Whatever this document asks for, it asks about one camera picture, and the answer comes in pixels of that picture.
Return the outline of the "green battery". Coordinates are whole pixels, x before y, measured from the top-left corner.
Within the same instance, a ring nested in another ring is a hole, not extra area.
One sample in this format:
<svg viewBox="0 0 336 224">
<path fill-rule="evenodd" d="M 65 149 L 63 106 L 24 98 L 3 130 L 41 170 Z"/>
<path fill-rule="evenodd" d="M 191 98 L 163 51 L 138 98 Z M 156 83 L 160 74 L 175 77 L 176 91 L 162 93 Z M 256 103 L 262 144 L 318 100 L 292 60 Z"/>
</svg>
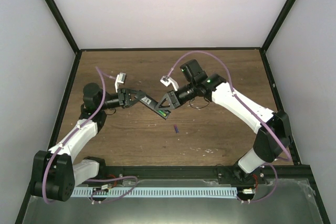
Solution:
<svg viewBox="0 0 336 224">
<path fill-rule="evenodd" d="M 162 112 L 162 111 L 159 111 L 159 113 L 165 118 L 167 117 L 166 113 Z"/>
</svg>

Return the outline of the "black remote control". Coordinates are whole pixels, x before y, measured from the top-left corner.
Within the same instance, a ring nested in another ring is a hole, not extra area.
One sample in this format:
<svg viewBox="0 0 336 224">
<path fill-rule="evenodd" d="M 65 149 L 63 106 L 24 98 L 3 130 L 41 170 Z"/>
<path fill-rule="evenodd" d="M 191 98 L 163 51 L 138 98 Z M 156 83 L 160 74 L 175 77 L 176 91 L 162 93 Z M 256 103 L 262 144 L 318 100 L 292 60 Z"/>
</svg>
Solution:
<svg viewBox="0 0 336 224">
<path fill-rule="evenodd" d="M 158 113 L 158 111 L 155 109 L 155 106 L 157 105 L 157 101 L 154 100 L 152 97 L 146 95 L 145 97 L 143 97 L 142 99 L 140 99 L 140 102 L 146 106 L 148 109 L 150 109 L 152 112 L 154 112 L 155 114 L 157 114 L 158 116 L 160 116 L 163 119 L 167 119 L 169 117 L 169 115 L 167 115 L 167 117 L 163 117 L 162 115 L 160 115 Z"/>
</svg>

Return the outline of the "purple battery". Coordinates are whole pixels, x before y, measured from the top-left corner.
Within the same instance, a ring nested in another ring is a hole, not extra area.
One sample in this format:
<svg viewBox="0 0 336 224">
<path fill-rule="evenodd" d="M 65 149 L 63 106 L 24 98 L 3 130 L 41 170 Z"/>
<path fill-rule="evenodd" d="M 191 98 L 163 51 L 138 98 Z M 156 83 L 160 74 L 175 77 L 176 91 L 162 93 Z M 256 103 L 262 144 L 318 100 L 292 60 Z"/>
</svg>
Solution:
<svg viewBox="0 0 336 224">
<path fill-rule="evenodd" d="M 174 124 L 174 130 L 175 130 L 175 133 L 179 133 L 179 130 L 176 124 Z"/>
</svg>

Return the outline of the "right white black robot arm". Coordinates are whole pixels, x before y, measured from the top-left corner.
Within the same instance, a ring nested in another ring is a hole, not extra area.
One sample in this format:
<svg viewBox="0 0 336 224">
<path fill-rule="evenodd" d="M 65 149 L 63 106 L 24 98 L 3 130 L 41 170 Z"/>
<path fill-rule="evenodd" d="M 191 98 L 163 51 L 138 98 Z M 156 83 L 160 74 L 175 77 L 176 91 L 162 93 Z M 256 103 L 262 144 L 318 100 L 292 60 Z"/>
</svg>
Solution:
<svg viewBox="0 0 336 224">
<path fill-rule="evenodd" d="M 195 59 L 181 65 L 180 70 L 188 83 L 179 87 L 169 75 L 163 76 L 160 82 L 166 87 L 172 86 L 173 90 L 162 97 L 155 110 L 174 110 L 196 97 L 203 97 L 247 124 L 256 138 L 252 148 L 233 165 L 235 181 L 248 182 L 252 172 L 265 163 L 272 163 L 280 154 L 291 160 L 287 149 L 292 142 L 291 127 L 286 112 L 274 112 L 247 98 L 233 87 L 230 78 L 225 79 L 216 73 L 208 76 Z"/>
</svg>

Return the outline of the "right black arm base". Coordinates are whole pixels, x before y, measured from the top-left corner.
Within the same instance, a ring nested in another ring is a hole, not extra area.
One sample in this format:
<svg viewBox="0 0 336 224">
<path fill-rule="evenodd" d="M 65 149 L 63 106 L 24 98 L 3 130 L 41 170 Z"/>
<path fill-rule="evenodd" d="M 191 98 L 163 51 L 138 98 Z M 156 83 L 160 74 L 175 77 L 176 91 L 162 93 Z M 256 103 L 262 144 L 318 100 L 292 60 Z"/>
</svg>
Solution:
<svg viewBox="0 0 336 224">
<path fill-rule="evenodd" d="M 237 184 L 262 183 L 263 178 L 260 178 L 254 173 L 245 173 L 238 166 L 216 166 L 217 176 L 220 179 L 227 180 Z"/>
</svg>

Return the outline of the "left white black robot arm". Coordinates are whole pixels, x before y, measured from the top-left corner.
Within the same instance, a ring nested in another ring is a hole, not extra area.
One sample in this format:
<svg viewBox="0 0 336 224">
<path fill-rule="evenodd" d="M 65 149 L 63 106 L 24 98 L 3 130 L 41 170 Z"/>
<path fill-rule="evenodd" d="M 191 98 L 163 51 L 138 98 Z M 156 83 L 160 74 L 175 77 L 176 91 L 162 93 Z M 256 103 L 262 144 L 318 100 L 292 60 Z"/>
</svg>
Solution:
<svg viewBox="0 0 336 224">
<path fill-rule="evenodd" d="M 35 154 L 30 194 L 43 198 L 46 203 L 67 201 L 74 188 L 89 179 L 102 184 L 107 178 L 103 159 L 87 157 L 78 164 L 74 161 L 84 146 L 101 131 L 107 118 L 106 110 L 130 108 L 143 97 L 145 92 L 141 90 L 122 88 L 109 94 L 96 83 L 85 85 L 81 114 L 74 128 L 55 146 Z"/>
</svg>

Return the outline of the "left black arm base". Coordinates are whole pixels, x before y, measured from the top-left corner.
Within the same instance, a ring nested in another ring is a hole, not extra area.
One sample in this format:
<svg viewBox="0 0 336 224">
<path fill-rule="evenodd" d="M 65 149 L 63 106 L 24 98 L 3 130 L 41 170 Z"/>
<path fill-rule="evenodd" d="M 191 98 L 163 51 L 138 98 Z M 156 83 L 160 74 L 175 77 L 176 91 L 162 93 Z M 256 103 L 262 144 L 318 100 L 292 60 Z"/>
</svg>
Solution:
<svg viewBox="0 0 336 224">
<path fill-rule="evenodd" d="M 117 179 L 117 178 L 121 178 L 118 176 L 115 176 L 114 174 L 110 174 L 108 173 L 108 168 L 105 164 L 100 164 L 99 168 L 98 168 L 98 174 L 93 177 L 93 178 L 89 178 L 87 180 L 85 180 L 85 182 L 88 183 L 109 183 L 112 182 L 114 184 L 117 183 L 116 180 L 113 179 Z"/>
</svg>

